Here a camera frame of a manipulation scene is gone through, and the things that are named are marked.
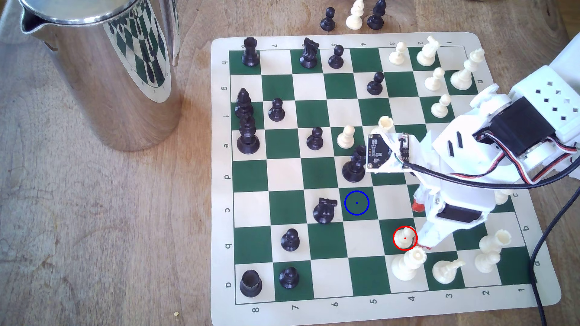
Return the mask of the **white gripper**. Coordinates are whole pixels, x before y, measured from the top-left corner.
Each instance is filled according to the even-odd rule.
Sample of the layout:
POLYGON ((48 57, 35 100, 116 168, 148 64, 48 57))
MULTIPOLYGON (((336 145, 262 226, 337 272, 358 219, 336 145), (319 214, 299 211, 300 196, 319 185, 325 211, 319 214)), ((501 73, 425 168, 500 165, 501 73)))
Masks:
POLYGON ((451 233, 472 228, 495 208, 497 184, 518 181, 516 166, 501 146, 488 137, 477 140, 476 134, 488 125, 485 117, 458 116, 442 131, 429 131, 420 142, 417 165, 466 183, 485 183, 485 187, 464 186, 418 173, 422 187, 413 194, 412 210, 425 212, 429 220, 434 220, 416 220, 417 246, 430 249, 451 233))

